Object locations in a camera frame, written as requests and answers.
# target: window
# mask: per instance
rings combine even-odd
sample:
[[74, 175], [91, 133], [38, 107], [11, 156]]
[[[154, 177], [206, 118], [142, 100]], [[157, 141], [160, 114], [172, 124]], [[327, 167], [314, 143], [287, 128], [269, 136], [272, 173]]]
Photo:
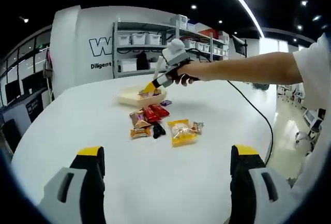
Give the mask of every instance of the window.
[[37, 41], [36, 41], [36, 47], [42, 45], [42, 44], [48, 44], [51, 42], [51, 31], [49, 30], [46, 33], [40, 34], [37, 36]]
[[271, 52], [289, 52], [289, 46], [286, 41], [277, 39], [260, 39], [260, 54]]
[[25, 54], [33, 51], [35, 45], [35, 39], [29, 40], [27, 43], [25, 43], [23, 46], [20, 47], [20, 54], [19, 58], [23, 57]]
[[2, 74], [5, 73], [6, 70], [7, 70], [7, 60], [5, 60], [0, 67], [0, 75], [2, 76]]
[[11, 82], [13, 82], [15, 80], [17, 80], [17, 65], [15, 65], [14, 67], [12, 67], [8, 71], [8, 83], [11, 83]]
[[44, 50], [44, 51], [36, 54], [36, 58], [35, 58], [36, 72], [43, 70], [43, 65], [46, 60], [46, 52], [47, 52], [47, 50]]
[[21, 94], [24, 95], [22, 80], [33, 74], [33, 57], [30, 57], [19, 63], [19, 77]]
[[17, 50], [14, 51], [8, 58], [8, 68], [17, 61]]
[[6, 77], [1, 78], [0, 79], [1, 96], [2, 96], [2, 101], [4, 103], [4, 106], [7, 105], [6, 87], [5, 87], [6, 84], [7, 84]]

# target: floor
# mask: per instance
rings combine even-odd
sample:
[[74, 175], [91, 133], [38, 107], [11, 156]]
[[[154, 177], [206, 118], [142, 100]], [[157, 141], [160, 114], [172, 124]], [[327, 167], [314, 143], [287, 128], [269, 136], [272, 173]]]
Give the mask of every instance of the floor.
[[304, 152], [295, 146], [295, 134], [298, 131], [308, 132], [309, 128], [303, 120], [304, 110], [288, 102], [285, 97], [277, 98], [274, 120], [274, 146], [268, 167], [274, 168], [287, 178], [298, 176]]

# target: metal shelf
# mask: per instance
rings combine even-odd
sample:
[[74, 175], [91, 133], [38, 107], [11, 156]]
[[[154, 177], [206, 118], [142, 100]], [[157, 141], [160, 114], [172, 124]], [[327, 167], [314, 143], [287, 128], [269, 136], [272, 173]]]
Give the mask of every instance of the metal shelf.
[[127, 50], [127, 49], [134, 49], [134, 48], [153, 48], [153, 49], [164, 49], [167, 46], [165, 45], [157, 45], [157, 44], [129, 44], [127, 46], [118, 46], [118, 50]]
[[124, 71], [124, 72], [119, 72], [118, 77], [119, 78], [124, 78], [124, 77], [129, 77], [129, 76], [139, 76], [139, 75], [147, 75], [147, 74], [154, 74], [155, 70], [154, 69], [149, 69], [149, 70], [136, 70], [136, 71]]
[[[185, 29], [182, 29], [182, 28], [179, 29], [179, 33], [183, 34], [183, 35], [191, 36], [191, 37], [196, 38], [196, 39], [205, 39], [205, 41], [210, 41], [210, 37], [208, 37], [206, 35], [196, 33], [196, 32], [192, 32], [192, 31], [189, 31], [189, 30], [185, 30]], [[220, 40], [220, 39], [214, 39], [213, 38], [213, 42], [217, 43], [217, 44], [225, 45], [225, 42], [223, 40]]]
[[[189, 51], [189, 52], [194, 53], [194, 54], [198, 54], [198, 52], [195, 51], [195, 50], [192, 50], [192, 51]], [[204, 51], [200, 51], [200, 52], [201, 52], [201, 53], [204, 53], [204, 54], [208, 54], [208, 55], [210, 55], [210, 52], [204, 52]], [[213, 53], [213, 56], [223, 57], [223, 55], [215, 54], [215, 53]]]
[[170, 29], [176, 29], [175, 26], [162, 24], [162, 23], [143, 23], [136, 21], [118, 21], [119, 31], [130, 31], [130, 30], [142, 30], [142, 31], [160, 31], [164, 32]]

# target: snack package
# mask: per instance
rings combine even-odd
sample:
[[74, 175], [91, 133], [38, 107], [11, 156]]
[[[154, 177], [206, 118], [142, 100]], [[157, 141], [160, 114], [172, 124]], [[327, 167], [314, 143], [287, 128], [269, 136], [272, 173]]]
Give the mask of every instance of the snack package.
[[146, 98], [146, 97], [152, 97], [152, 96], [158, 96], [161, 95], [161, 90], [160, 89], [155, 89], [153, 92], [149, 92], [149, 93], [144, 93], [144, 90], [142, 89], [141, 91], [138, 92], [138, 95], [141, 98]]
[[130, 113], [130, 118], [132, 120], [132, 124], [134, 128], [142, 128], [142, 127], [150, 126], [150, 123], [148, 123], [144, 117], [143, 111]]
[[158, 96], [158, 95], [161, 95], [161, 90], [157, 88], [154, 90], [153, 96]]
[[158, 117], [150, 107], [143, 108], [142, 110], [149, 123], [157, 122], [161, 120], [161, 118]]
[[166, 135], [164, 128], [157, 122], [153, 123], [153, 138], [157, 139], [161, 135]]
[[195, 143], [197, 134], [190, 129], [188, 120], [168, 122], [168, 126], [171, 129], [173, 147]]
[[170, 100], [164, 100], [164, 101], [162, 101], [160, 104], [161, 104], [162, 106], [166, 107], [166, 106], [172, 104], [172, 101], [170, 101]]
[[151, 129], [149, 127], [131, 129], [130, 136], [131, 136], [131, 139], [148, 137], [148, 136], [151, 136]]
[[152, 104], [149, 107], [153, 110], [153, 112], [160, 118], [167, 117], [170, 113], [165, 110], [160, 104]]
[[201, 135], [202, 134], [202, 128], [203, 128], [204, 124], [203, 122], [193, 122], [193, 127], [192, 127], [192, 130]]

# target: white table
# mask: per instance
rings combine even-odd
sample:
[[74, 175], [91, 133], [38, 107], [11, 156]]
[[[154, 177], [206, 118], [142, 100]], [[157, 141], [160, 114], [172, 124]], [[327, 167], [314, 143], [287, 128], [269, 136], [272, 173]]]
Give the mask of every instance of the white table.
[[[231, 212], [230, 157], [233, 144], [255, 147], [265, 158], [270, 145], [266, 121], [226, 81], [168, 87], [171, 116], [167, 135], [130, 141], [129, 113], [121, 88], [146, 85], [152, 75], [113, 79], [71, 88], [51, 103], [23, 136], [12, 168], [37, 205], [44, 185], [78, 150], [102, 145], [107, 223], [223, 223]], [[272, 124], [276, 87], [266, 92], [235, 83]], [[197, 144], [171, 146], [167, 121], [204, 122]]]

